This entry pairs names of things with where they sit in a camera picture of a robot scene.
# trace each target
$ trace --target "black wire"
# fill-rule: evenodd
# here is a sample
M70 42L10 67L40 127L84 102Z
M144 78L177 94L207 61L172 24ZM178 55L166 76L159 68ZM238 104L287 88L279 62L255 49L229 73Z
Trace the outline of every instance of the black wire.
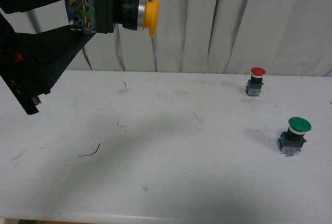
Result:
M100 143L98 144L97 150L95 150L94 153L91 153L91 154L88 154L88 155L81 155L81 156L82 156L82 157L85 157L85 156L91 156L91 155L95 154L95 153L98 151L99 146L100 146Z

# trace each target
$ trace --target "blue terminal block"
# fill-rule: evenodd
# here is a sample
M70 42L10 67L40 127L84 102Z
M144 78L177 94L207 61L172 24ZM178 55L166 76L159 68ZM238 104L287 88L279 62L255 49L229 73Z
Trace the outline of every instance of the blue terminal block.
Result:
M72 30L97 32L94 0L65 0L65 6Z

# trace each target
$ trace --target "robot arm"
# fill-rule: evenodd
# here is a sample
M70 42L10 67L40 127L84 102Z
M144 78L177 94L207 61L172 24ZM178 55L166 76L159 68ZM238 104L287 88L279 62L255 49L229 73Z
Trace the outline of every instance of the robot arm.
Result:
M0 0L5 13L25 12L60 0ZM0 75L27 114L38 112L39 95L51 88L95 33L157 29L159 0L65 0L69 26L16 33L0 14Z

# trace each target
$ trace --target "red light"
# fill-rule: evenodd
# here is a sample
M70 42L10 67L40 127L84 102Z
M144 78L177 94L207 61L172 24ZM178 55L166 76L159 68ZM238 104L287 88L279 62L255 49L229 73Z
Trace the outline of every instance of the red light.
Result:
M23 56L21 55L21 53L16 50L15 53L14 53L14 58L13 58L13 62L14 63L20 63L20 62L23 62L24 58Z

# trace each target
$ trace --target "small debris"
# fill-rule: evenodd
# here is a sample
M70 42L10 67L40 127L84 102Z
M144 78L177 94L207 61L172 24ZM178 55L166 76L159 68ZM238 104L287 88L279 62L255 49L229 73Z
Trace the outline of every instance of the small debris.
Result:
M100 143L98 144L97 150L95 150L94 153L91 153L91 154L88 154L88 155L81 155L81 154L80 154L79 156L80 156L80 157L91 156L91 155L95 154L95 153L98 151L99 146L100 146Z

